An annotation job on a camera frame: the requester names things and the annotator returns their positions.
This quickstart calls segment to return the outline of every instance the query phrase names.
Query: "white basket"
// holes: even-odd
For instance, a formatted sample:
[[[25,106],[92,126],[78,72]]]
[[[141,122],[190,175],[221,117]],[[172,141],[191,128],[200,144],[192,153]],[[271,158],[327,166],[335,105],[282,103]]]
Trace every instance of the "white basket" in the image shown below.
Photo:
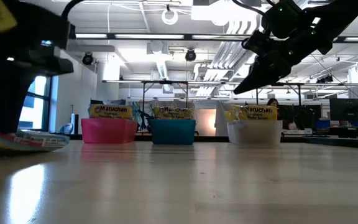
[[[233,121],[227,124],[229,140],[238,145],[280,145],[283,121]]]

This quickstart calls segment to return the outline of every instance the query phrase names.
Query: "pink basket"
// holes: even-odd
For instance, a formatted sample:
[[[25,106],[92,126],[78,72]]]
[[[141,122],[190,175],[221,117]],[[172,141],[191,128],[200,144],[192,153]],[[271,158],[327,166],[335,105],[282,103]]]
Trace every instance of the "pink basket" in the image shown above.
[[[123,144],[135,141],[137,122],[128,119],[81,119],[84,143]]]

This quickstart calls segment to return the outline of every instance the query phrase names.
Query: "maruchan noodle package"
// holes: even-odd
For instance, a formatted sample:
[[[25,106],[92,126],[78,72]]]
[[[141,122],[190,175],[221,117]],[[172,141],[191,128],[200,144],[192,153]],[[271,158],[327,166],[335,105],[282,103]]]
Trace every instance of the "maruchan noodle package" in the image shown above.
[[[277,120],[277,108],[274,106],[233,106],[231,111],[225,112],[226,119],[229,122],[234,120]]]
[[[153,108],[157,119],[193,119],[193,110],[174,106]]]
[[[91,105],[89,117],[132,119],[132,108],[122,105]]]

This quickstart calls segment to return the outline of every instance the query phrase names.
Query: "chair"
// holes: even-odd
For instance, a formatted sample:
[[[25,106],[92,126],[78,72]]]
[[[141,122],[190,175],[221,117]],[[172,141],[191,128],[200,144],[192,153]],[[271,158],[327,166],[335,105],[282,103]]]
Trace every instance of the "chair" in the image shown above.
[[[59,129],[57,134],[71,134],[73,129],[74,129],[74,125],[71,123],[67,123]]]

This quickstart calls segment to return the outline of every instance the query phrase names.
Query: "window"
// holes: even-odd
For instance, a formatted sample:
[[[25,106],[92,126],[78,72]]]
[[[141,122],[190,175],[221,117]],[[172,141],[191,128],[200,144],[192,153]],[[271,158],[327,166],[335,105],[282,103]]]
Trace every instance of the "window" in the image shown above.
[[[19,119],[20,129],[48,131],[50,78],[37,77],[27,91]]]

